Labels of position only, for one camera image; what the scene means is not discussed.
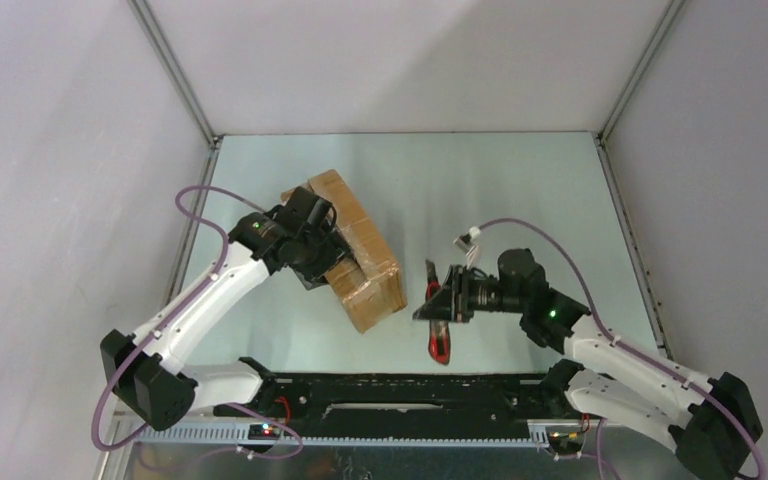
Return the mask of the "aluminium right corner post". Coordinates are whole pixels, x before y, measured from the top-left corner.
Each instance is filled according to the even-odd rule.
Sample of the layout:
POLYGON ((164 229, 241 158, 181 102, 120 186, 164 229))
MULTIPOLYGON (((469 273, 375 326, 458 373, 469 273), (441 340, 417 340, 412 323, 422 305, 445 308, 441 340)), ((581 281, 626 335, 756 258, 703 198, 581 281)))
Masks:
POLYGON ((606 143, 616 130, 624 112, 632 102, 639 86, 672 33, 687 4, 687 0, 669 0, 667 2, 598 131, 597 138, 601 143, 606 143))

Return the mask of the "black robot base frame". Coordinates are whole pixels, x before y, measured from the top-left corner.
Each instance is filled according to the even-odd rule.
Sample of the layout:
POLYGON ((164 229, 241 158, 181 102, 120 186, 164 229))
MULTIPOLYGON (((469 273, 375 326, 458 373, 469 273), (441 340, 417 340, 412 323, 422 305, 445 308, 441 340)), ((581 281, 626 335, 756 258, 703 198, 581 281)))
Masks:
POLYGON ((541 373, 385 374, 271 372, 246 409, 206 407, 164 440, 352 447, 544 447, 581 439, 598 418, 542 386, 541 373))

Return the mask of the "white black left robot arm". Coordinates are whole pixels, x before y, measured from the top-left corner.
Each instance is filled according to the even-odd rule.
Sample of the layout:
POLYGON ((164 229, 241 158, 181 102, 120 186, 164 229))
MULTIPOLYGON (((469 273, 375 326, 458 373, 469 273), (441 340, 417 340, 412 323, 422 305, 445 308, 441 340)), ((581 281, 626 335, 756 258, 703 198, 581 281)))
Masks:
POLYGON ((314 289, 353 255, 337 227, 336 206, 304 188, 243 216, 230 231, 207 225, 220 236, 217 259, 151 320, 131 334, 112 330, 100 344, 112 393, 156 431, 226 404, 257 417, 271 412, 276 390, 254 362, 192 366, 191 354, 235 304, 274 274, 290 269, 314 289))

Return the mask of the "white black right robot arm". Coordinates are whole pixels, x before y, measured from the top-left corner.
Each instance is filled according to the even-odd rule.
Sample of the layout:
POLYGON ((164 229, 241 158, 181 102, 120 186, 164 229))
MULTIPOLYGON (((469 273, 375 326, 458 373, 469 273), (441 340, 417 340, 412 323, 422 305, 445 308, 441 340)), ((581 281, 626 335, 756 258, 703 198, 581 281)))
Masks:
POLYGON ((545 411, 618 423, 674 453, 698 479, 737 479, 763 433, 750 390, 725 372, 714 379, 603 332, 585 305, 551 287, 528 249, 509 249, 497 275, 450 267, 416 320, 467 323, 477 312, 518 314, 536 345, 562 355, 541 382, 545 411))

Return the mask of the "red black utility knife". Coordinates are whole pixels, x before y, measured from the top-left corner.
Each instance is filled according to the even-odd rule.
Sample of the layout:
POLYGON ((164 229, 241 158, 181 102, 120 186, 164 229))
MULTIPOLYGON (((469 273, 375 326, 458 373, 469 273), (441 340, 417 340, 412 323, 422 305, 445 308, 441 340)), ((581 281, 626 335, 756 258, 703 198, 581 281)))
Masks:
MULTIPOLYGON (((430 259, 426 259, 424 263, 427 282, 425 300, 431 300, 441 289, 447 292, 445 295, 446 298, 450 297, 451 285, 448 278, 441 283, 436 272, 435 263, 430 259)), ((449 317, 449 314, 442 312, 440 306, 435 306, 432 308, 432 317, 428 324, 429 336, 427 350, 429 356, 436 363, 444 366, 450 364, 452 356, 451 333, 448 323, 449 317)))

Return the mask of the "aluminium left corner post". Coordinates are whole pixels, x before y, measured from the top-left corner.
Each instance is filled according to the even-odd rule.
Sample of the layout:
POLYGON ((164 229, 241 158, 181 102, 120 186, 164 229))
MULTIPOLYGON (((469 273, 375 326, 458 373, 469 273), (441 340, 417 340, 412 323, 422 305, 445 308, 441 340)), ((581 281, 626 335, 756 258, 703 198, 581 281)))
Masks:
POLYGON ((146 0, 128 0, 127 3, 206 145, 211 149, 215 148, 219 136, 208 120, 196 91, 152 5, 146 0))

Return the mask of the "brown cardboard express box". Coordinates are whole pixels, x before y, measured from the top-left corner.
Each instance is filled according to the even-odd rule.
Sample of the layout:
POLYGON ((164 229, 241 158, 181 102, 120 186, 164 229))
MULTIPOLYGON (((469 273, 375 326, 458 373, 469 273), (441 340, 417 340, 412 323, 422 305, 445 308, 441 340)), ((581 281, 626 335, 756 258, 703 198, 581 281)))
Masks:
POLYGON ((355 330, 363 334, 407 306, 402 266, 366 209, 334 169, 301 184, 331 202, 337 229, 351 248, 345 258, 325 274, 355 330))

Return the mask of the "aluminium corner post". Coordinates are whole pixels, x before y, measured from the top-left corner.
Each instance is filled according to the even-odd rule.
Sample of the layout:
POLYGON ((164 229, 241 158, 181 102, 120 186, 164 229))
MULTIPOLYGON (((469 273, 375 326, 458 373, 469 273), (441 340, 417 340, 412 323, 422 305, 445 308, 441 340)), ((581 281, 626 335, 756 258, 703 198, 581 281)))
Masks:
POLYGON ((127 3, 206 145, 211 149, 215 148, 219 136, 208 120, 196 91, 152 5, 146 0, 128 0, 127 3))
POLYGON ((639 86, 672 33, 687 4, 687 0, 669 0, 667 2, 598 131, 597 138, 601 143, 606 143, 616 130, 624 112, 632 102, 639 86))

